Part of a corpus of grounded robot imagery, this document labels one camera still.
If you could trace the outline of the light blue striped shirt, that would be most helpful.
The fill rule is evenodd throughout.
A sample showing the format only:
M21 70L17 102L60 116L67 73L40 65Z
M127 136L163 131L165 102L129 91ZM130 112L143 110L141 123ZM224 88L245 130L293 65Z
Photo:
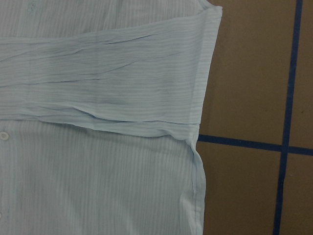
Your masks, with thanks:
M0 232L201 235L206 0L0 3Z

